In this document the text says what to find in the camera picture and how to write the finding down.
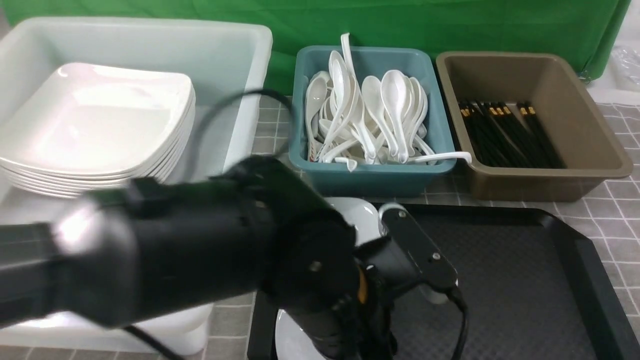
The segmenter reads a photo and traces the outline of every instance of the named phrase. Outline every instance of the green backdrop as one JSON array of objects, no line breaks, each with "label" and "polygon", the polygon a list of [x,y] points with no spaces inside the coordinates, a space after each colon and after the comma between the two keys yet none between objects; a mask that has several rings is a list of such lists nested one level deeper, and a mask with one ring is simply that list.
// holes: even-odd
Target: green backdrop
[{"label": "green backdrop", "polygon": [[100,15],[263,24],[273,32],[266,86],[290,93],[298,50],[338,45],[554,53],[602,74],[630,0],[3,0],[12,24]]}]

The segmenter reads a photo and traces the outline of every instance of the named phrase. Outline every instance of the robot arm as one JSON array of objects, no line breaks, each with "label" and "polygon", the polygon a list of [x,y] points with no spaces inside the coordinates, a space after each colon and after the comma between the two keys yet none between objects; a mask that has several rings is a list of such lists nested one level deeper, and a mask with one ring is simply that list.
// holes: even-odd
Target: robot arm
[{"label": "robot arm", "polygon": [[0,227],[0,327],[73,311],[118,328],[260,289],[328,359],[390,359],[393,299],[422,282],[449,293],[456,272],[444,258],[425,272],[392,237],[355,238],[274,158],[202,183],[135,179],[54,224]]}]

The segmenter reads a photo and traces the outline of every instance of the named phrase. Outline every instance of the black tray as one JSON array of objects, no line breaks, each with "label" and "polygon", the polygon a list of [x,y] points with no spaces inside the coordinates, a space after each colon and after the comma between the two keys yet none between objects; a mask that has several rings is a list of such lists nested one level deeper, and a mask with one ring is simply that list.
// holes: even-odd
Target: black tray
[{"label": "black tray", "polygon": [[[538,209],[406,208],[458,270],[470,308],[464,359],[640,359],[591,240],[558,218]],[[277,359],[276,314],[258,293],[249,360]],[[460,314],[413,291],[396,302],[392,322],[395,360],[448,360]]]}]

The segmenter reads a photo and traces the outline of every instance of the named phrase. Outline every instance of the black chopsticks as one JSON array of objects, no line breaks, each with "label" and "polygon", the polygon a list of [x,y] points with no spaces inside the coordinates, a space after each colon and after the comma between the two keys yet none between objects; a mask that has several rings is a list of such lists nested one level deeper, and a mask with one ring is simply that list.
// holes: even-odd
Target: black chopsticks
[{"label": "black chopsticks", "polygon": [[566,168],[530,103],[517,104],[526,126],[505,102],[459,102],[478,161],[491,167]]}]

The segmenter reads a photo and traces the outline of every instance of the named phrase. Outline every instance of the brown plastic bin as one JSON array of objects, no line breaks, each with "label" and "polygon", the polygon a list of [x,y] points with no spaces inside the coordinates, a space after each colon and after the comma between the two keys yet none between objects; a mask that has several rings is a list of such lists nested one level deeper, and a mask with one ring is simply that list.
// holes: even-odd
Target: brown plastic bin
[{"label": "brown plastic bin", "polygon": [[[460,147],[473,162],[467,179],[481,200],[575,201],[633,163],[569,64],[551,54],[449,52],[437,71]],[[477,161],[458,101],[531,101],[566,169],[498,168]]]}]

